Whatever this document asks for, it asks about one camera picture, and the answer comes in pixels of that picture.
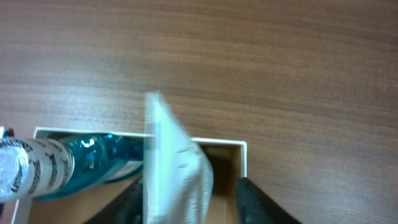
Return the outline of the white lotion tube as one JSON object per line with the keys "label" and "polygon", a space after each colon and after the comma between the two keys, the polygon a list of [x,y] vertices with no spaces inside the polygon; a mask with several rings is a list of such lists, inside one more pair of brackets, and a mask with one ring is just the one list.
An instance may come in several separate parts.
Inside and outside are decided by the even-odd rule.
{"label": "white lotion tube", "polygon": [[146,94],[143,222],[205,223],[213,168],[158,91]]}

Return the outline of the blue mouthwash bottle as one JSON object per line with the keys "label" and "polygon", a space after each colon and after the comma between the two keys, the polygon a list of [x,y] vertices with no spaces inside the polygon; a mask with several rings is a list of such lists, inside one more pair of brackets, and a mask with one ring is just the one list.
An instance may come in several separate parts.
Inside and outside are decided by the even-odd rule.
{"label": "blue mouthwash bottle", "polygon": [[142,171],[144,143],[115,134],[1,139],[1,202],[64,197]]}

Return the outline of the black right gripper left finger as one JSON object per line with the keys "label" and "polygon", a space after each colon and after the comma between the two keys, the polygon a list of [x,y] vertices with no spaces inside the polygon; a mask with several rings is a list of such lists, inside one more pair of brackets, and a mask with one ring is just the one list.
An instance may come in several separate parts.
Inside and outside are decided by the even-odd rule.
{"label": "black right gripper left finger", "polygon": [[135,180],[85,224],[143,224],[143,184]]}

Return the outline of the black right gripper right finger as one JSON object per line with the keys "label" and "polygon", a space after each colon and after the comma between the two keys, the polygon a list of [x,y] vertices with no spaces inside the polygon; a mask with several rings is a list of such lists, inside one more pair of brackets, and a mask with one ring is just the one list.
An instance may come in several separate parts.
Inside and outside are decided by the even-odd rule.
{"label": "black right gripper right finger", "polygon": [[247,177],[236,181],[235,196],[242,224],[301,224]]}

